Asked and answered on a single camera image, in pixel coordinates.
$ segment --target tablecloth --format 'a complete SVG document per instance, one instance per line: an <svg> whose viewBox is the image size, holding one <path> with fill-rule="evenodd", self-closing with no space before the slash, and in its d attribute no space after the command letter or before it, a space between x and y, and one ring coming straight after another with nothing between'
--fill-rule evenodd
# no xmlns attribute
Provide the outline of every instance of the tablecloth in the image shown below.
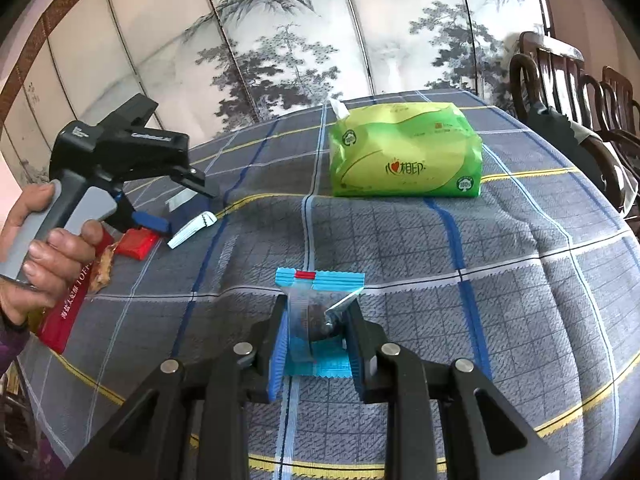
<svg viewBox="0 0 640 480"><path fill-rule="evenodd" d="M473 359L575 478L602 476L640 416L638 242L564 156L469 92L347 106L403 100L465 113L484 142L481 196L332 198L327 105L197 146L192 163L223 191L218 222L144 262L117 259L64 355L32 338L20 356L63 461L169 355L207 358L246 336L270 313L275 269L295 267L365 272L363 314L391 340L437 362ZM160 178L126 190L162 214L179 188ZM285 378L281 398L249 405L247 421L254 479L383 476L386 406L361 405L350 379Z"/></svg>

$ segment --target metal screw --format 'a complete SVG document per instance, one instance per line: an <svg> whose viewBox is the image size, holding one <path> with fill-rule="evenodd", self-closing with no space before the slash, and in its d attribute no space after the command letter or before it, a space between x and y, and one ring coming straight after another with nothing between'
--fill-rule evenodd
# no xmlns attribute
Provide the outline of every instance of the metal screw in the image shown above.
<svg viewBox="0 0 640 480"><path fill-rule="evenodd" d="M234 345L234 352L238 355L249 355L251 352L254 351L254 347L251 345L251 343L236 343Z"/></svg>
<svg viewBox="0 0 640 480"><path fill-rule="evenodd" d="M474 364L469 359L458 359L456 361L456 368L466 374L474 369Z"/></svg>
<svg viewBox="0 0 640 480"><path fill-rule="evenodd" d="M160 370L165 374L172 374L174 372L177 372L178 368L180 368L180 363L175 359L167 359L160 365Z"/></svg>
<svg viewBox="0 0 640 480"><path fill-rule="evenodd" d="M400 353L400 347L396 343L384 343L381 350L386 355L398 355Z"/></svg>

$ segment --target human hand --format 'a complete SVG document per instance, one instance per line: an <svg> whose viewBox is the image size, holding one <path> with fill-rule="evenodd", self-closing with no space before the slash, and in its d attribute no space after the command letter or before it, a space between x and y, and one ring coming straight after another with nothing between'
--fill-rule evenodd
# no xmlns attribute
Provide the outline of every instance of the human hand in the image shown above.
<svg viewBox="0 0 640 480"><path fill-rule="evenodd" d="M6 218L0 234L0 260L4 260L24 219L33 211L45 209L53 197L52 184L30 184L25 187ZM80 275L82 267L95 258L95 246L102 240L100 222L89 220L82 226L80 236L64 229L53 229L47 241L34 240L29 246L30 259L22 268L30 283L38 290L30 290L0 278L0 308L5 316L22 325L27 314L34 310L52 308L65 295Z"/></svg>

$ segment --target gray tablecloth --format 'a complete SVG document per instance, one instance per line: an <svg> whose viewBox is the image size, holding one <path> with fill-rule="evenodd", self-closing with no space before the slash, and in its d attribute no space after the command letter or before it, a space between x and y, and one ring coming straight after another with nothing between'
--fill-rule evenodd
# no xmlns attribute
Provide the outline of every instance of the gray tablecloth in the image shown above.
<svg viewBox="0 0 640 480"><path fill-rule="evenodd" d="M144 262L117 259L64 356L35 339L20 356L63 460L167 356L213 356L265 319L281 266L365 272L367 319L423 358L473 359L576 478L600 478L640 415L638 242L564 156L469 92L348 106L401 100L463 110L484 141L481 196L332 198L330 107L196 147L192 161L230 205L220 201L220 220ZM127 190L155 214L178 191L167 178ZM286 378L282 400L248 408L252 478L381 478L385 417L358 403L351 380ZM439 428L436 441L444 476Z"/></svg>

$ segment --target purple sleeve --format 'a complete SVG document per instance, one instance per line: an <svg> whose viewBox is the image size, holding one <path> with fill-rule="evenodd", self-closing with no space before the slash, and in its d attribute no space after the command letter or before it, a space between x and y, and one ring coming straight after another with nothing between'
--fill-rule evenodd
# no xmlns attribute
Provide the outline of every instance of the purple sleeve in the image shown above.
<svg viewBox="0 0 640 480"><path fill-rule="evenodd" d="M26 325L16 330L9 326L9 322L0 312L0 375L4 374L16 356L29 340L29 330Z"/></svg>

